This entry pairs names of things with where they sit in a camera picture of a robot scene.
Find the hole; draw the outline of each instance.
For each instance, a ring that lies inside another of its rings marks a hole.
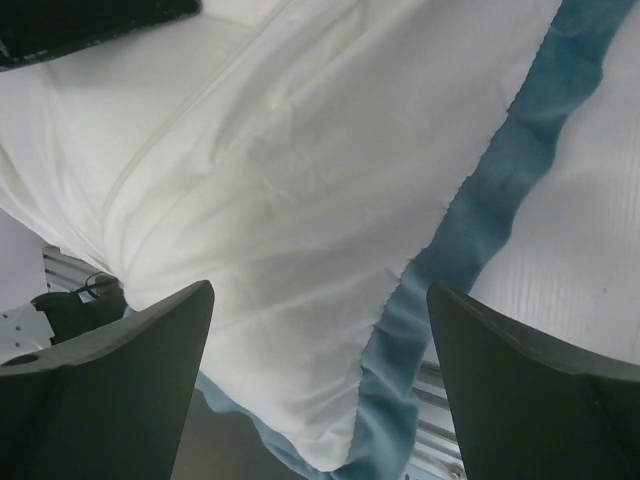
[[[25,365],[27,363],[33,363],[38,360],[40,356],[35,353],[27,353],[26,355],[20,355],[19,357],[12,358],[8,362],[2,364],[3,367],[11,367],[12,365]]]

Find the blue trim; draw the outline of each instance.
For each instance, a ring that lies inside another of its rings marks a hole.
[[[469,291],[505,245],[515,213],[553,163],[567,117],[596,89],[602,61],[635,0],[564,0],[531,70],[474,174],[461,186],[431,244],[411,261],[363,352],[360,403],[346,464],[331,473],[307,465],[293,446],[231,402],[210,380],[198,388],[217,411],[250,415],[265,445],[310,479],[394,480],[415,439],[411,386],[431,340],[426,291],[446,281]]]

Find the white fabric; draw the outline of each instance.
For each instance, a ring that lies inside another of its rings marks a hole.
[[[3,74],[2,205],[136,309],[211,280],[203,372],[334,470],[372,326],[559,3],[291,0],[244,20],[211,3]]]
[[[475,298],[573,344],[640,363],[640,8],[568,121],[551,172]]]

